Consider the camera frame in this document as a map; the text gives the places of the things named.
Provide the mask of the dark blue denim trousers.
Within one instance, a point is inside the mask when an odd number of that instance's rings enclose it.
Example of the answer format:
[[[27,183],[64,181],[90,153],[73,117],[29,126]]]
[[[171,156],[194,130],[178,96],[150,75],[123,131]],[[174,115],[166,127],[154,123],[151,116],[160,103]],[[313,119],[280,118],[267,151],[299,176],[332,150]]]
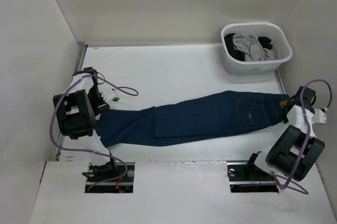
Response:
[[[225,91],[139,111],[107,110],[96,132],[105,147],[165,147],[247,134],[282,121],[286,94]]]

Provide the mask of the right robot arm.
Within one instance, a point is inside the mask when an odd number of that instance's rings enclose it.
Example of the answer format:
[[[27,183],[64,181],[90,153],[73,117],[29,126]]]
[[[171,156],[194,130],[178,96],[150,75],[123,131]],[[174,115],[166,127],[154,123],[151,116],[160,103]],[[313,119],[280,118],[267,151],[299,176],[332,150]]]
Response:
[[[303,180],[325,148],[325,143],[317,138],[313,125],[327,121],[326,110],[313,107],[316,92],[309,87],[299,87],[283,108],[283,121],[287,128],[270,151],[244,166],[249,179],[257,179],[265,172],[278,171],[290,176],[297,158],[300,158],[292,176],[295,181]]]

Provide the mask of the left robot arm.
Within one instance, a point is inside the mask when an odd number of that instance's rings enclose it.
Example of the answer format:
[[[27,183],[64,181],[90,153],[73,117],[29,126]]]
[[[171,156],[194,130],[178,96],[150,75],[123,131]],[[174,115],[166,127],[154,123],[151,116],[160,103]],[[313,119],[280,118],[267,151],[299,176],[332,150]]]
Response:
[[[120,175],[96,132],[97,116],[110,109],[109,101],[117,102],[120,97],[114,88],[100,89],[97,77],[98,71],[92,67],[77,71],[65,96],[53,97],[61,134],[77,142],[91,158],[88,171],[83,173],[89,182],[113,181]]]

